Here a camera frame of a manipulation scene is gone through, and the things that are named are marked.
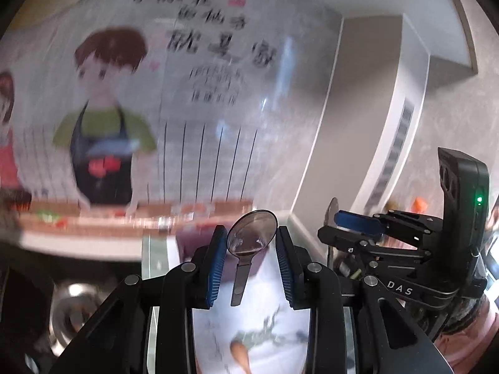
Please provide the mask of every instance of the screw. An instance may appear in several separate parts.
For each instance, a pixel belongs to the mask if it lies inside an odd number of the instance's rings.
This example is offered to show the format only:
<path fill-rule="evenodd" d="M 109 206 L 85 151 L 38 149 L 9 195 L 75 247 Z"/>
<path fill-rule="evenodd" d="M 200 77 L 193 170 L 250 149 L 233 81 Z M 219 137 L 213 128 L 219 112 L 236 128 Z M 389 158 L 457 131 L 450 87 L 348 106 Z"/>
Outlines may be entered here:
<path fill-rule="evenodd" d="M 126 285 L 135 285 L 139 282 L 139 276 L 136 276 L 135 274 L 130 274 L 125 278 L 125 284 Z"/>
<path fill-rule="evenodd" d="M 196 265 L 194 263 L 191 263 L 190 261 L 184 263 L 181 267 L 182 271 L 185 271 L 186 273 L 190 273 L 191 271 L 194 271 L 196 268 Z"/>
<path fill-rule="evenodd" d="M 319 263 L 309 263 L 307 268 L 308 271 L 311 271 L 313 273 L 318 273 L 322 270 L 322 266 Z"/>
<path fill-rule="evenodd" d="M 374 276 L 365 276 L 364 283 L 366 283 L 369 287 L 375 287 L 378 285 L 378 279 Z"/>

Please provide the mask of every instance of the black apron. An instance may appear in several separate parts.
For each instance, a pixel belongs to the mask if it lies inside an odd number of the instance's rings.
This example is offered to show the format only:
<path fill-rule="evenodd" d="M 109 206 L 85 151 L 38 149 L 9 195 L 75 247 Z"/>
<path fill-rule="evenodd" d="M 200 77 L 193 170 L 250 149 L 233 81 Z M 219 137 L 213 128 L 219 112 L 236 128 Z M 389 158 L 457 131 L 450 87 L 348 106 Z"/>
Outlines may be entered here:
<path fill-rule="evenodd" d="M 91 204 L 127 205 L 132 199 L 133 147 L 128 138 L 123 111 L 116 106 L 120 117 L 117 136 L 90 138 L 81 132 L 83 107 L 71 136 L 69 151 L 78 189 Z M 113 164 L 105 170 L 92 172 L 95 165 Z"/>

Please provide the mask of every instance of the spoon handle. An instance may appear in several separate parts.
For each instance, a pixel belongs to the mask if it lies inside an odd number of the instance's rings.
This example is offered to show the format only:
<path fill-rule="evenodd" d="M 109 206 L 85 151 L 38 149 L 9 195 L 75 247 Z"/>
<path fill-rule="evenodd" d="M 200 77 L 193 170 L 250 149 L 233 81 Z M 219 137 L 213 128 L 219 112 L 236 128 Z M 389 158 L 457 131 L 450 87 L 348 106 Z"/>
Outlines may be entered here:
<path fill-rule="evenodd" d="M 241 304 L 243 299 L 243 292 L 245 291 L 246 281 L 250 275 L 251 260 L 239 260 L 238 267 L 235 271 L 234 287 L 232 289 L 232 299 L 230 301 L 231 307 L 236 307 Z"/>

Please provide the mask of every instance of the red food item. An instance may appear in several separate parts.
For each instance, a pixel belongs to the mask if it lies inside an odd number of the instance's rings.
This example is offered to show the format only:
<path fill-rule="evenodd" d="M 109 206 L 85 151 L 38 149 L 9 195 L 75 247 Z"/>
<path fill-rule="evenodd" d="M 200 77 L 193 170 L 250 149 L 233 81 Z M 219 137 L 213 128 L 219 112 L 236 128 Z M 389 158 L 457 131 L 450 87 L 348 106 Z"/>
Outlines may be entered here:
<path fill-rule="evenodd" d="M 92 159 L 88 162 L 88 172 L 97 178 L 104 177 L 107 172 L 104 167 L 104 159 Z"/>
<path fill-rule="evenodd" d="M 108 172 L 114 173 L 121 168 L 121 159 L 106 156 L 103 159 L 92 159 L 88 162 L 88 172 L 97 178 L 104 177 Z"/>
<path fill-rule="evenodd" d="M 121 168 L 121 160 L 118 157 L 106 156 L 104 157 L 104 169 L 114 173 Z"/>
<path fill-rule="evenodd" d="M 67 228 L 68 221 L 69 221 L 68 218 L 60 218 L 56 222 L 56 228 Z"/>

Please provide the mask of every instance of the air vent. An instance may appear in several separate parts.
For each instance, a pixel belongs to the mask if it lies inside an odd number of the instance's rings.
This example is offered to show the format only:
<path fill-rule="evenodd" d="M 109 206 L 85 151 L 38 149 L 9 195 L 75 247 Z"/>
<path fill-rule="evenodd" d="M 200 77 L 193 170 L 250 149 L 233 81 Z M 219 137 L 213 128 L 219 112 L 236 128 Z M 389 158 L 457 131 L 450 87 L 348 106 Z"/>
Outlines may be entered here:
<path fill-rule="evenodd" d="M 414 106 L 405 100 L 404 109 L 402 115 L 400 116 L 399 126 L 395 137 L 393 138 L 392 146 L 390 147 L 390 152 L 383 166 L 378 181 L 374 186 L 369 199 L 367 200 L 366 206 L 364 207 L 364 213 L 369 214 L 372 207 L 379 204 L 381 197 L 385 193 L 388 182 L 390 181 L 395 166 L 399 160 L 400 153 L 402 152 L 402 147 L 407 137 L 407 132 L 409 131 L 409 126 L 411 125 L 412 114 L 414 113 Z"/>

